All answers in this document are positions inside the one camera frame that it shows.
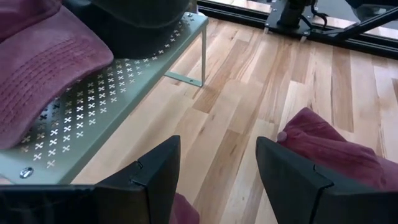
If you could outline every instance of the black metal stand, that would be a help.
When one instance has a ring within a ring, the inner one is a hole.
[[[200,12],[216,19],[231,21],[260,29],[268,28],[269,31],[278,34],[300,39],[306,37],[308,40],[322,42],[324,44],[398,59],[397,39],[364,34],[364,32],[368,30],[397,19],[398,8],[394,8],[384,14],[373,17],[362,23],[354,24],[345,29],[331,26],[323,28],[322,25],[314,23],[311,24],[311,29],[308,29],[308,25],[303,23],[302,20],[298,22],[298,27],[288,28],[278,23],[287,2],[287,0],[273,2],[272,8],[276,9],[276,11],[271,11],[271,13],[245,9],[209,0],[198,0],[198,8]],[[302,11],[302,15],[305,17],[308,16],[308,8],[309,6],[304,7]],[[311,18],[307,18],[309,21],[312,20],[313,15],[311,14],[310,16]]]

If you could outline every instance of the wooden floor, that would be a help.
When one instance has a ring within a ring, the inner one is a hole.
[[[95,183],[173,134],[181,135],[177,191],[201,223],[276,223],[255,160],[303,107],[346,138],[398,162],[398,63],[210,20],[206,85],[162,79],[74,183]],[[200,39],[173,71],[200,76]]]

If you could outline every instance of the metal bracket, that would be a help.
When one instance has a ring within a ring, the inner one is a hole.
[[[301,41],[304,41],[307,36],[310,35],[311,27],[309,27],[302,19],[298,23],[297,28],[285,27],[278,24],[280,15],[282,14],[282,11],[284,10],[286,4],[288,4],[288,1],[289,0],[280,0],[272,3],[272,10],[266,21],[265,33],[271,31],[280,34],[293,35],[301,38]],[[312,22],[313,14],[311,12],[310,6],[304,7],[303,13],[300,14],[307,18],[310,23]]]
[[[206,79],[206,28],[204,28],[201,32],[201,80],[189,78],[174,72],[167,72],[165,76],[194,86],[203,86]]]

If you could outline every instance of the red baseball cap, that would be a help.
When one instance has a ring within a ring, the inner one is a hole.
[[[112,60],[61,0],[0,0],[0,149],[17,144],[66,88]]]
[[[371,148],[348,142],[323,118],[304,108],[278,134],[287,149],[379,190],[398,190],[398,164]]]

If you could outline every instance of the metal bench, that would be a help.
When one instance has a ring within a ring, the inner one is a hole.
[[[0,151],[0,174],[15,184],[69,184],[163,75],[203,85],[207,24],[207,17],[187,12],[153,57],[116,59],[75,84],[43,110],[19,145]],[[168,72],[200,33],[201,80]]]

